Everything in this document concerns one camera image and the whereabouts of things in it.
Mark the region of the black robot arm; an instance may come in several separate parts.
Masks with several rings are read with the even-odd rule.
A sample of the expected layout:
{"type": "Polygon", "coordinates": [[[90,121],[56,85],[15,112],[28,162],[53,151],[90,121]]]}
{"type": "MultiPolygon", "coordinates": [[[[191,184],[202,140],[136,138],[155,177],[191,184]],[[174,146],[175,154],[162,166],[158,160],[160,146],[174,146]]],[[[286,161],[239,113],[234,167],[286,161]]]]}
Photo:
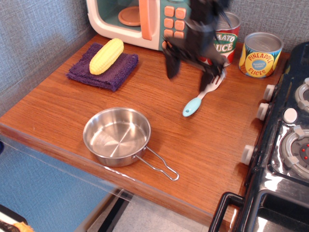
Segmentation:
{"type": "Polygon", "coordinates": [[[214,77],[220,76],[224,70],[226,58],[213,45],[217,39],[216,30],[219,17],[230,25],[230,20],[224,12],[229,5],[227,0],[191,0],[191,13],[186,20],[187,32],[185,38],[164,38],[167,43],[163,48],[166,59],[167,77],[174,78],[184,61],[202,70],[199,91],[202,92],[214,77]]]}

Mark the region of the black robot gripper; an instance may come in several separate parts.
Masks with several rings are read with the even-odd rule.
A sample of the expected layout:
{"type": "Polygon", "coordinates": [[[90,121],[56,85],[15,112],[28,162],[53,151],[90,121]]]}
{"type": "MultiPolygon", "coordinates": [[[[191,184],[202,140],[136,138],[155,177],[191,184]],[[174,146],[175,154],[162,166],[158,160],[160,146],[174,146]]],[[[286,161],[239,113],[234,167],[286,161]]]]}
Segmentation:
{"type": "Polygon", "coordinates": [[[210,25],[189,27],[185,38],[166,36],[163,49],[168,79],[174,78],[181,61],[189,63],[203,72],[199,91],[205,90],[216,76],[222,74],[225,58],[213,46],[215,29],[210,25]]]}

